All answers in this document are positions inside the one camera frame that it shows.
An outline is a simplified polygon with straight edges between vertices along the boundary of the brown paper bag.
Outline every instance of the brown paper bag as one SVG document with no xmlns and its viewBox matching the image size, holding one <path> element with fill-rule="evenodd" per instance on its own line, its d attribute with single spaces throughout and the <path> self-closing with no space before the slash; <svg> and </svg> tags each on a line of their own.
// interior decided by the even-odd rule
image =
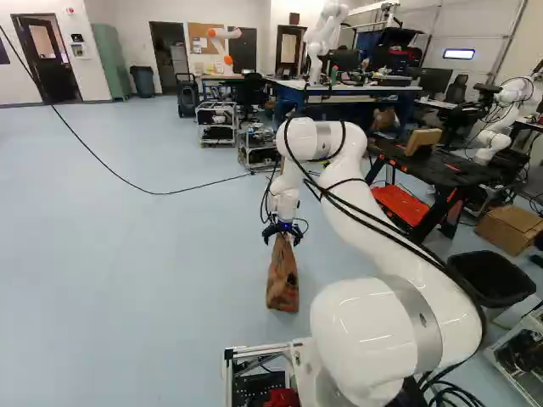
<svg viewBox="0 0 543 407">
<path fill-rule="evenodd" d="M 290 241 L 278 233 L 268 269 L 266 305 L 270 309 L 298 312 L 298 269 Z"/>
</svg>

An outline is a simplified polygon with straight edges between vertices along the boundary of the computer monitor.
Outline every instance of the computer monitor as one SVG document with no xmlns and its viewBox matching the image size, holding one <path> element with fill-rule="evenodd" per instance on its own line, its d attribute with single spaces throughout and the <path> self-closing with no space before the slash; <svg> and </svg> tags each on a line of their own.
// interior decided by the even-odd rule
<svg viewBox="0 0 543 407">
<path fill-rule="evenodd" d="M 337 65 L 341 72 L 358 70 L 362 63 L 360 49 L 333 49 L 329 56 L 330 67 Z"/>
<path fill-rule="evenodd" d="M 452 77 L 452 70 L 420 68 L 418 76 L 421 78 L 418 85 L 433 98 L 436 93 L 445 93 L 447 91 Z"/>
</svg>

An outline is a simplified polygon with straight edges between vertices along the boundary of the green locker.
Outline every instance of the green locker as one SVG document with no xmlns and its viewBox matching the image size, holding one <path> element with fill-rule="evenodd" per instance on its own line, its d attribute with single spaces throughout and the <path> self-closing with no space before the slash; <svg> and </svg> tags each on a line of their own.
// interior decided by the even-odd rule
<svg viewBox="0 0 543 407">
<path fill-rule="evenodd" d="M 92 24 L 94 40 L 104 67 L 105 78 L 108 81 L 111 97 L 127 100 L 132 94 L 128 70 L 122 57 L 119 34 L 111 25 Z"/>
</svg>

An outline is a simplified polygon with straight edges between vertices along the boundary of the white robotic arm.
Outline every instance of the white robotic arm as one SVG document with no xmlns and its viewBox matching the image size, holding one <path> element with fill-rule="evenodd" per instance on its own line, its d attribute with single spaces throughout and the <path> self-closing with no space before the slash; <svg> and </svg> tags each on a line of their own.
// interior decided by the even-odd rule
<svg viewBox="0 0 543 407">
<path fill-rule="evenodd" d="M 309 82 L 311 85 L 319 83 L 321 77 L 322 61 L 318 55 L 326 55 L 330 48 L 337 43 L 341 23 L 349 14 L 349 6 L 339 4 L 338 1 L 329 1 L 321 11 L 321 17 L 315 28 L 304 34 L 307 43 L 307 53 L 311 58 Z"/>
<path fill-rule="evenodd" d="M 239 30 L 239 28 L 235 28 L 233 31 L 228 31 L 224 28 L 210 28 L 207 34 L 211 43 L 219 52 L 219 55 L 222 56 L 222 59 L 227 66 L 227 69 L 231 71 L 231 72 L 226 72 L 226 73 L 231 74 L 232 65 L 234 61 L 230 55 L 227 55 L 227 52 L 222 46 L 222 40 L 230 40 L 234 38 L 239 38 L 242 35 L 241 30 Z"/>
<path fill-rule="evenodd" d="M 511 144 L 511 138 L 504 134 L 504 130 L 511 126 L 519 116 L 534 114 L 537 111 L 543 91 L 540 88 L 540 74 L 535 72 L 532 76 L 522 76 L 506 82 L 500 93 L 495 95 L 495 102 L 507 113 L 496 123 L 482 130 L 477 139 L 485 147 L 477 150 L 473 161 L 487 165 L 495 154 Z"/>
<path fill-rule="evenodd" d="M 304 180 L 300 162 L 333 156 L 318 185 L 336 198 L 325 194 L 322 208 L 334 230 L 379 273 L 334 283 L 314 299 L 311 333 L 324 366 L 317 376 L 330 377 L 352 404 L 380 407 L 397 395 L 405 377 L 471 356 L 482 326 L 470 298 L 379 208 L 361 179 L 366 147 L 364 131 L 352 123 L 288 121 L 277 132 L 285 160 L 271 184 L 269 204 L 278 222 L 291 225 Z M 330 405 L 317 393 L 315 405 Z"/>
</svg>

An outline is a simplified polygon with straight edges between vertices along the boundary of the black trash can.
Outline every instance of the black trash can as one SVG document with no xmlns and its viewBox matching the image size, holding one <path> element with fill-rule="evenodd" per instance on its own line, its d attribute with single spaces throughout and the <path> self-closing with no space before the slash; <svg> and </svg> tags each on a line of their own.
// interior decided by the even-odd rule
<svg viewBox="0 0 543 407">
<path fill-rule="evenodd" d="M 154 97 L 153 70 L 150 66 L 131 66 L 130 73 L 136 84 L 137 95 L 140 98 Z"/>
<path fill-rule="evenodd" d="M 489 320 L 535 293 L 535 283 L 502 255 L 483 250 L 451 256 L 447 274 L 482 307 Z"/>
</svg>

